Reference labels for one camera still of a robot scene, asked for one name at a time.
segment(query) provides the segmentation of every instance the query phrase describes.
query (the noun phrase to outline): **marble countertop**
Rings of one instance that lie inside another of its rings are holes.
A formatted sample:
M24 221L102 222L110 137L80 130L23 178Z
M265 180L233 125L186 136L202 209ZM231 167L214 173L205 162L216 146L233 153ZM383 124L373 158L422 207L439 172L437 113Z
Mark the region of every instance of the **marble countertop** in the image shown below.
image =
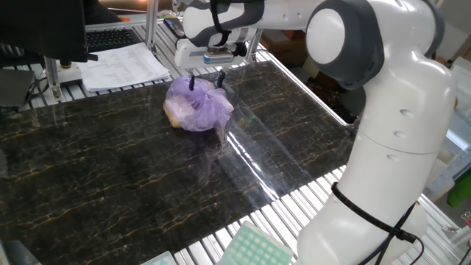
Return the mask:
M223 142L170 126L169 83L0 117L0 239L45 265L138 265L347 162L351 134L272 63L226 80Z

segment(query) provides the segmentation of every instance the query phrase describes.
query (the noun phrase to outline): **black cable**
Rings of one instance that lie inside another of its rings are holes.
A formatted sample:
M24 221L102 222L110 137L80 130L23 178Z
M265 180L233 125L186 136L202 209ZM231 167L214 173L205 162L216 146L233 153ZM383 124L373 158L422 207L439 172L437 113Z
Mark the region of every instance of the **black cable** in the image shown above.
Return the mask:
M466 253L464 254L464 257L463 259L461 259L461 261L459 262L458 265L462 265L464 260L466 259L466 257L470 254L470 251L471 251L471 247L468 248L468 251L466 251Z
M418 262L418 260L422 257L422 255L424 255L424 251L425 251L425 245L424 245L424 242L422 241L422 239L420 239L418 236L415 236L415 235L412 235L412 236L420 243L420 246L422 247L422 250L420 250L419 255L414 259L414 261L412 261L412 263L410 265L413 265L416 262Z

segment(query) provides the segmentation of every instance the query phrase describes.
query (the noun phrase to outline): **stack of papers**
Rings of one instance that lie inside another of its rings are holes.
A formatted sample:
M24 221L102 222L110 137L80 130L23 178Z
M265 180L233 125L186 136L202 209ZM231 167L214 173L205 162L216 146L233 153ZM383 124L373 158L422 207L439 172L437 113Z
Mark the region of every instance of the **stack of papers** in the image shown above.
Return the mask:
M169 76L169 70L155 59L144 43L94 54L98 55L98 62L77 63L82 72L83 84L90 92L160 80Z

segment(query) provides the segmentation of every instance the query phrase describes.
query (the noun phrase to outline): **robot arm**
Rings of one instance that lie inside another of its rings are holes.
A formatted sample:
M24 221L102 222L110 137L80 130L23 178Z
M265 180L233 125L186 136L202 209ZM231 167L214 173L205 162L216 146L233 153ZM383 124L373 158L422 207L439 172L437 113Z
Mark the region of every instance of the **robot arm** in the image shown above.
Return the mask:
M177 65L238 64L244 56L236 44L251 40L256 29L306 29L308 53L320 70L346 89L366 91L348 167L336 187L394 227L421 194L453 114L456 81L425 56L443 37L435 7L428 0L235 1L213 6L219 29L210 4L195 1L185 11L188 40L177 44ZM421 237L426 227L425 211L415 206L402 229ZM300 232L298 263L363 264L388 236L331 195ZM376 255L368 264L390 264L412 247L397 238L388 244L382 259Z

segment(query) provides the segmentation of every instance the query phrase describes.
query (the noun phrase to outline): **desk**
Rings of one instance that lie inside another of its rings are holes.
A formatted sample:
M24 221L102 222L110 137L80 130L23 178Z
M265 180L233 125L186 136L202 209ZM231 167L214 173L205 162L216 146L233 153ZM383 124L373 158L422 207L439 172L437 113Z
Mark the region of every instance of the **desk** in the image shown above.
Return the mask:
M187 74L172 68L164 29L157 57L171 78ZM248 220L295 248L340 178L353 136L284 70L273 60L227 74L235 111L222 144L211 131L170 128L165 80L106 96L66 88L70 102L41 99L1 118L0 238L21 240L45 265L138 265L167 250L179 265L206 265ZM431 221L422 263L455 263L460 252L436 232L449 220L420 202Z

